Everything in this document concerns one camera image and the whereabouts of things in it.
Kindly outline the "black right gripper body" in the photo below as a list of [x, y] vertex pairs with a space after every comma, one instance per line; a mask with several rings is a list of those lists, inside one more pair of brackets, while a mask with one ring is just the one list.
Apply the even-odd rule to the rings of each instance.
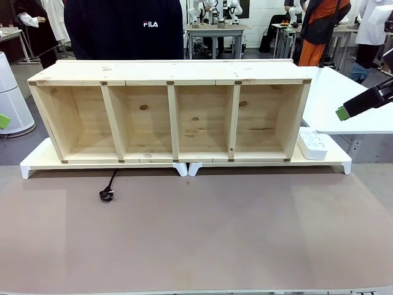
[[[392, 73], [392, 49], [386, 52], [383, 55], [383, 59], [385, 63], [388, 65], [389, 69]], [[381, 102], [378, 107], [382, 107], [385, 104], [392, 102], [392, 77], [385, 80], [379, 87], [378, 90], [379, 96], [381, 98]]]

